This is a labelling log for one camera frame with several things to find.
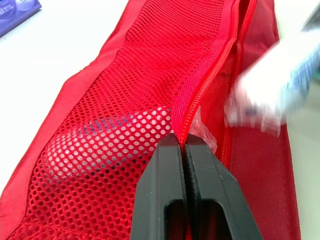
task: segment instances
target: red mesh fabric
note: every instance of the red mesh fabric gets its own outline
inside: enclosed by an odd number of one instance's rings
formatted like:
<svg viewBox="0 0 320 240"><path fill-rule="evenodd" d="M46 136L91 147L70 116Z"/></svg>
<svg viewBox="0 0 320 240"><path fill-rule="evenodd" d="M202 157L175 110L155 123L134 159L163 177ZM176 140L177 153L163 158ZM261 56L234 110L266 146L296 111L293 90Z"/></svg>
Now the red mesh fabric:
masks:
<svg viewBox="0 0 320 240"><path fill-rule="evenodd" d="M248 3L240 3L240 22ZM181 136L196 92L218 63L224 66L201 110L221 157L238 4L129 1L97 59L63 86L3 191L0 239L129 239L135 187L158 140L171 131ZM276 40L273 11L273 0L258 0L244 67ZM286 131L276 140L236 129L227 154L264 238L298 240Z"/></svg>
<svg viewBox="0 0 320 240"><path fill-rule="evenodd" d="M135 188L158 140L173 131L176 97L228 40L210 52L223 9L224 0L145 3L113 63L40 153L10 239L129 239Z"/></svg>

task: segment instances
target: white surface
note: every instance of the white surface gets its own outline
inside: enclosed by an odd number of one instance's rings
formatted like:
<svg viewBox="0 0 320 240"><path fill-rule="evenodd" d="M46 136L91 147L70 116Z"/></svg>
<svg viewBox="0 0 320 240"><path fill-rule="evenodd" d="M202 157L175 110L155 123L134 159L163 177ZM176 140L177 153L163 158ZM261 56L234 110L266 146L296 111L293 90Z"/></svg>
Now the white surface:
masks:
<svg viewBox="0 0 320 240"><path fill-rule="evenodd" d="M0 38L0 193L62 84L98 55L127 0L40 0L43 8ZM296 31L319 0L275 0L279 32ZM289 120L303 240L320 239L320 86Z"/></svg>

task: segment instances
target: zipper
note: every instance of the zipper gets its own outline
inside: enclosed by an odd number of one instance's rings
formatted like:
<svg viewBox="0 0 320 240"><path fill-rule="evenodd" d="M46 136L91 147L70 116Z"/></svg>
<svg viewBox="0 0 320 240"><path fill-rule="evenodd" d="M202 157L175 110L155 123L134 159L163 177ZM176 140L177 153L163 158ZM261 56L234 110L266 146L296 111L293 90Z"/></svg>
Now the zipper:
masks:
<svg viewBox="0 0 320 240"><path fill-rule="evenodd" d="M218 62L211 66L210 70L208 71L208 73L204 77L204 83L201 85L201 87L197 91L195 97L193 98L191 105L188 109L188 112L186 114L186 117L184 118L184 122L183 122L182 129L181 129L181 134L180 134L180 138L179 138L179 143L180 143L180 147L182 150L184 149L184 145L187 140L188 131L189 131L191 122L192 122L193 117L194 117L194 115L195 115L195 113L201 103L201 100L203 99L209 86L212 84L213 80L215 79L215 77L216 77L217 73L219 72L219 70L221 69L222 65L225 63L225 61L230 53L230 50L234 44L236 44L237 54L236 54L235 67L234 67L235 71L234 71L234 75L232 76L232 81L231 81L232 84L231 85L233 85L234 81L236 80L236 77L240 73L242 59L243 59L242 45L245 40L245 36L248 31L250 22L251 22L253 12L256 8L256 3L257 3L257 0L250 0L236 42L234 43L231 41L232 38L234 37L234 36L231 36L231 38L229 39L228 43L225 46L224 51L221 54ZM236 11L234 13L232 19L236 19L238 21L238 18L239 18L239 11ZM234 24L231 22L231 25L232 25L231 33L237 34L237 29L236 29L236 27L238 28L237 24ZM232 138L232 130L229 127L226 127L224 129L223 141L222 141L222 151L221 151L221 156L220 156L221 162L226 167L229 167L231 138Z"/></svg>
<svg viewBox="0 0 320 240"><path fill-rule="evenodd" d="M236 57L235 57L235 66L234 74L232 76L230 89L235 84L238 75L242 70L243 60L244 60L244 41L247 35L253 13L256 9L257 0L250 0L246 13L244 15L243 24L241 26L237 41L236 41ZM231 144L232 144L233 128L225 127L222 140L222 150L220 155L221 163L228 169L230 166L230 153L231 153Z"/></svg>

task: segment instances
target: red mesh pocket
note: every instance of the red mesh pocket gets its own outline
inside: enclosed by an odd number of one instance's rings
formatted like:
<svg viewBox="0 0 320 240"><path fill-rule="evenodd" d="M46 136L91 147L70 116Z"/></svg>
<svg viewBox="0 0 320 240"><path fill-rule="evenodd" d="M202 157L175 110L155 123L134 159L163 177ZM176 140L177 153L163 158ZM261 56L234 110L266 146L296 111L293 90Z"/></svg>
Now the red mesh pocket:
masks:
<svg viewBox="0 0 320 240"><path fill-rule="evenodd" d="M224 9L224 0L145 3L113 63L40 153L10 239L129 239L135 188L158 140L173 131L176 98L228 40L212 48Z"/></svg>

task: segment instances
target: black clamp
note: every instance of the black clamp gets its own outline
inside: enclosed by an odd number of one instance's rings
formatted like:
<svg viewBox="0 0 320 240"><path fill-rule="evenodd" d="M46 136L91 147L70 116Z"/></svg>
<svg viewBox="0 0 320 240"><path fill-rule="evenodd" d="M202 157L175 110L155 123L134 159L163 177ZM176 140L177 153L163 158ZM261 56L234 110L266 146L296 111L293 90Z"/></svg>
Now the black clamp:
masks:
<svg viewBox="0 0 320 240"><path fill-rule="evenodd" d="M199 137L189 134L185 157L170 134L136 188L131 240L262 240L237 180Z"/></svg>

